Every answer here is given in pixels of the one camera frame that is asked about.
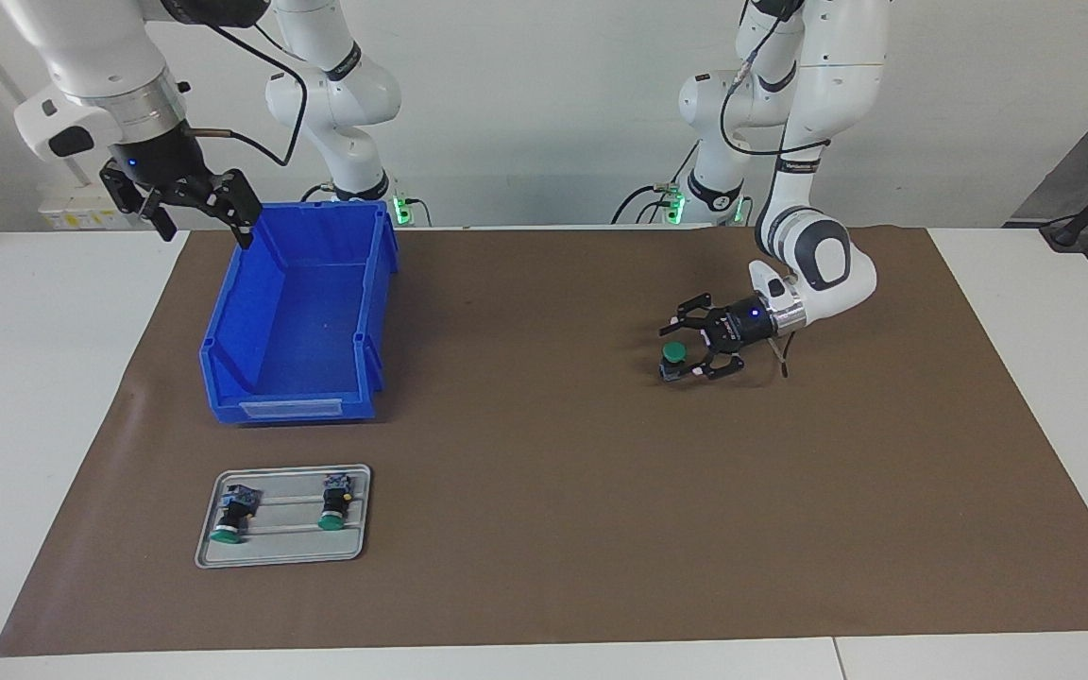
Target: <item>silver rectangular tray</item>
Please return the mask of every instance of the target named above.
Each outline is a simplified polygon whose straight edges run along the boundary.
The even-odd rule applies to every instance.
[[[338,473],[349,474],[355,499],[347,507],[345,529],[323,531],[317,526],[321,494],[325,490],[323,482],[327,475]],[[233,483],[244,483],[261,495],[258,511],[247,522],[242,543],[227,545],[209,540],[208,534],[220,518],[221,495]],[[212,486],[212,498],[196,549],[196,567],[223,569],[357,558],[363,548],[371,483],[372,470],[367,465],[223,472]]]

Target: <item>green cap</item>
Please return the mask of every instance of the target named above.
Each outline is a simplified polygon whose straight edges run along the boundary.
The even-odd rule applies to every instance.
[[[215,541],[217,543],[242,543],[242,537],[238,536],[237,531],[228,531],[225,529],[218,529],[208,534],[208,539]]]
[[[672,364],[681,364],[681,362],[687,361],[687,345],[682,343],[669,343],[662,348],[662,357],[666,361],[672,362]]]
[[[333,516],[332,514],[323,514],[319,518],[319,528],[323,531],[342,531],[346,523],[342,517]]]

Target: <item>white table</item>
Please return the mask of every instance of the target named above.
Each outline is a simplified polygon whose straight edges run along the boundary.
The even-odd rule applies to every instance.
[[[1052,254],[1037,233],[932,235],[1088,504],[1088,263]],[[0,233],[0,630],[182,246],[151,233]],[[29,512],[9,524],[16,498]],[[1065,679],[1088,677],[1088,633],[0,659],[0,677],[36,680],[339,668],[396,679]]]

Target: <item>blue bin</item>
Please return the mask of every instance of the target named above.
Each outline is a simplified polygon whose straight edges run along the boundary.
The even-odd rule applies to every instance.
[[[375,417],[397,240],[381,202],[273,203],[234,250],[200,347],[225,423]]]

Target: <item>green light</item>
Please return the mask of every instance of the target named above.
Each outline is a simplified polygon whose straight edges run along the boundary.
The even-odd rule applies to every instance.
[[[683,221],[683,208],[687,207],[687,197],[682,194],[678,194],[676,197],[669,200],[669,212],[666,212],[666,221],[670,224],[682,224]]]
[[[406,205],[405,198],[393,197],[393,211],[397,213],[398,225],[413,224],[413,212]]]

